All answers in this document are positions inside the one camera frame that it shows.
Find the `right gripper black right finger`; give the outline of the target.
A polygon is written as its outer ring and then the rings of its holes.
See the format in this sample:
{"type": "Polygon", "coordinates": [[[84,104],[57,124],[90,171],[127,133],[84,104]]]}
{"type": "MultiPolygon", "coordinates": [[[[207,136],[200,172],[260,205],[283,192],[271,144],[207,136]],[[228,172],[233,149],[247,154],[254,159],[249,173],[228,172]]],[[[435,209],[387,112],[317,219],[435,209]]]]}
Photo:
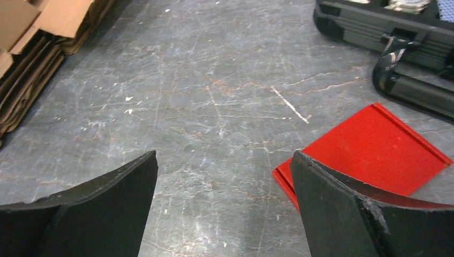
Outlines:
{"type": "Polygon", "coordinates": [[[290,170],[312,256],[453,256],[453,205],[384,191],[302,152],[290,170]]]}

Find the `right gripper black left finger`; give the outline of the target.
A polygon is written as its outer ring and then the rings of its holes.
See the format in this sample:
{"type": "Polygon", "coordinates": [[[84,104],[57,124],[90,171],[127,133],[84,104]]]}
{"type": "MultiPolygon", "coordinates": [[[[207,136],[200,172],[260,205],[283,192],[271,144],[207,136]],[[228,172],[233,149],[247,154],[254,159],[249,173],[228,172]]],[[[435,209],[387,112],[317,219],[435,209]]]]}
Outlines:
{"type": "Polygon", "coordinates": [[[156,152],[31,203],[1,206],[1,256],[137,256],[156,152]]]}

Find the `red paper box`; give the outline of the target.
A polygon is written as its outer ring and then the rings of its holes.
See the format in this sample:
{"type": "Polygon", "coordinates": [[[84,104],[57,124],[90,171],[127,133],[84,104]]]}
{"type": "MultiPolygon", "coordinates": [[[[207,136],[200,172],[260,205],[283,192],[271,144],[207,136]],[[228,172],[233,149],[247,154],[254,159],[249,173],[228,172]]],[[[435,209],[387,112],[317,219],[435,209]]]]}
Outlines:
{"type": "MultiPolygon", "coordinates": [[[[409,198],[452,164],[451,159],[378,103],[366,106],[297,152],[363,183],[409,198]]],[[[291,159],[272,174],[300,214],[291,159]]]]}

